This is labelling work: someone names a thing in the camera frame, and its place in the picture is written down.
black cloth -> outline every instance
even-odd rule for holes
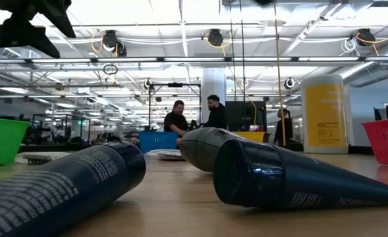
[[[288,142],[289,139],[293,138],[292,120],[290,118],[285,118],[285,136],[286,136],[286,143]],[[282,128],[281,120],[277,122],[277,128],[275,129],[275,134],[274,134],[274,143],[283,145],[283,128]]]
[[[204,128],[223,128],[227,129],[226,124],[226,107],[219,103],[219,106],[209,112],[208,121]]]
[[[165,117],[165,132],[173,132],[170,129],[170,125],[175,125],[181,130],[188,130],[188,122],[186,121],[185,116],[177,115],[173,111],[168,113]]]

table surface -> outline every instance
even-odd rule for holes
[[[311,155],[388,184],[388,167],[371,156]],[[221,203],[212,175],[186,161],[147,157],[133,191],[63,236],[388,236],[388,207],[270,213]],[[0,167],[0,179],[35,165]]]

white pillar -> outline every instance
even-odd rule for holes
[[[202,117],[201,122],[208,121],[208,105],[207,97],[217,95],[220,98],[220,103],[226,104],[226,74],[225,68],[203,68],[201,80],[202,93]]]

column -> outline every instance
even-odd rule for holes
[[[300,84],[307,153],[348,153],[343,79],[339,75],[307,78]]]
[[[225,105],[226,102],[226,73],[225,68],[203,68],[201,80],[202,93],[202,117],[201,123],[208,121],[209,110],[207,97],[217,95],[220,103]]]

yellow bin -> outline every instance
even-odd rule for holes
[[[235,132],[235,134],[238,134],[239,136],[242,136],[254,142],[262,142],[262,140],[264,139],[264,133],[265,132]]]

